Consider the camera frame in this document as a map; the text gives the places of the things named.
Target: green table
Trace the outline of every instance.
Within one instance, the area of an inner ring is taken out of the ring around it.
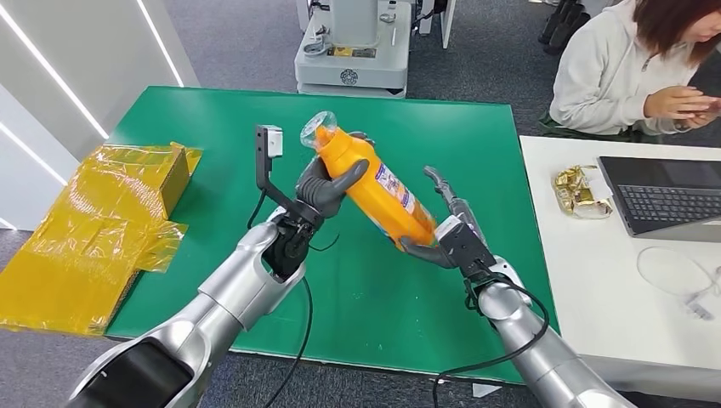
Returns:
[[[554,309],[509,106],[148,88],[110,143],[177,141],[205,152],[171,217],[190,226],[178,253],[166,274],[143,273],[137,279],[108,336],[137,337],[173,315],[245,234],[258,200],[255,125],[284,130],[284,156],[275,160],[271,179],[291,195],[313,156],[298,134],[323,110],[334,111],[344,129],[363,130],[375,139],[378,155],[440,222],[447,211],[422,174],[423,165],[437,167],[470,201],[492,251],[505,257],[526,286]],[[258,218],[274,207],[266,201]],[[306,358],[437,373],[502,353],[488,323],[465,309],[457,270],[435,268],[399,252],[351,200],[324,224],[313,243],[326,246],[338,233],[335,246],[311,252],[306,261],[315,306]],[[296,354],[307,308],[299,287],[273,314],[242,333],[233,349]],[[473,377],[521,381],[510,363]]]

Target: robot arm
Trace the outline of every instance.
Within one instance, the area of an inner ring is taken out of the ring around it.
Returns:
[[[444,268],[461,270],[468,308],[489,320],[508,353],[525,349],[512,362],[541,404],[548,408],[634,407],[552,328],[541,333],[543,321],[529,308],[531,299],[512,287],[522,288],[520,278],[508,262],[491,255],[468,203],[456,197],[435,169],[426,167],[424,172],[434,180],[451,216],[436,230],[438,247],[415,246],[404,239],[404,249]]]
[[[331,179],[316,157],[298,180],[298,198],[290,200],[269,178],[272,159],[281,155],[281,130],[258,127],[257,141],[258,187],[280,207],[241,238],[177,314],[91,364],[67,407],[196,406],[236,337],[303,279],[310,239],[325,218],[338,213],[344,192],[366,172],[368,161]]]

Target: black cable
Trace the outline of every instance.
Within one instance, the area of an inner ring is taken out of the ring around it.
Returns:
[[[420,23],[421,21],[433,17],[433,14],[435,14],[435,10],[430,10],[428,14],[426,14],[426,15],[424,15],[424,16],[421,16],[421,17],[418,17],[417,19],[415,19],[415,20],[413,21],[413,24],[411,24],[411,27],[415,27],[415,26],[416,26],[418,23]]]
[[[310,7],[311,8],[317,7],[318,9],[321,9],[323,11],[331,11],[331,6],[329,6],[328,4],[323,4],[321,2],[317,2],[317,1],[310,2]]]
[[[283,383],[280,387],[278,387],[273,396],[268,399],[268,402],[263,405],[264,408],[268,408],[269,406],[273,405],[275,399],[278,398],[278,395],[280,395],[283,389],[286,387],[286,384],[288,384],[288,381],[290,381],[292,374],[295,371],[295,368],[298,366],[298,363],[300,363],[301,357],[303,357],[303,353],[305,352],[305,346],[308,345],[308,338],[310,337],[310,327],[313,325],[313,295],[310,293],[310,286],[308,285],[308,281],[305,279],[305,276],[301,281],[305,286],[305,292],[308,294],[308,323],[305,327],[305,336],[303,337],[303,343],[300,345],[298,355],[296,355],[295,361],[293,361],[291,369],[288,370],[286,377],[283,379]]]
[[[336,234],[335,239],[333,240],[333,242],[331,242],[330,245],[325,246],[325,247],[320,248],[320,249],[319,249],[319,248],[316,248],[315,246],[312,246],[312,245],[310,245],[310,244],[308,244],[308,246],[310,247],[310,249],[312,249],[313,251],[316,251],[316,252],[327,251],[328,249],[331,249],[332,246],[336,245],[336,242],[338,242],[338,238],[340,238],[340,234]]]
[[[255,218],[258,216],[258,212],[260,211],[261,206],[263,206],[263,201],[265,201],[265,189],[260,189],[260,198],[258,198],[258,204],[255,205],[255,209],[250,214],[248,224],[246,225],[248,229],[251,229],[253,227],[253,221],[255,221]]]
[[[546,306],[541,303],[541,301],[531,292],[528,292],[526,289],[516,285],[511,280],[497,280],[500,283],[505,283],[506,285],[510,286],[511,289],[514,289],[517,292],[521,292],[525,295],[527,295],[533,302],[535,302],[538,307],[541,309],[541,312],[543,313],[543,324],[541,325],[541,330],[536,333],[533,338],[526,344],[524,344],[521,348],[516,349],[515,351],[502,355],[500,357],[497,357],[493,360],[484,361],[482,363],[473,364],[473,365],[466,365],[464,367],[458,367],[453,368],[450,370],[446,370],[441,372],[438,376],[436,376],[435,381],[433,383],[433,407],[438,408],[438,383],[440,380],[444,378],[449,378],[453,374],[460,374],[462,372],[466,371],[475,371],[480,370],[482,368],[487,368],[490,366],[495,366],[496,364],[501,364],[504,361],[512,360],[516,357],[518,357],[521,353],[525,352],[527,349],[530,349],[533,347],[534,344],[538,342],[538,340],[543,337],[544,334],[546,334],[546,331],[548,330],[548,324],[550,323],[550,316],[548,314],[548,309],[546,309]]]

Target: yellow packaging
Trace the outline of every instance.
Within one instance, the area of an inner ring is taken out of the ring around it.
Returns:
[[[187,226],[167,220],[199,150],[104,145],[0,273],[0,326],[100,335],[139,270],[164,272]]]

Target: plastic bottle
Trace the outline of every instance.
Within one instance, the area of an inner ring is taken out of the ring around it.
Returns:
[[[373,146],[344,132],[332,112],[315,115],[300,138],[303,145],[315,149],[331,177],[343,174],[360,159],[370,162],[366,174],[347,193],[399,249],[402,236],[410,237],[416,244],[433,243],[433,217],[381,162]]]

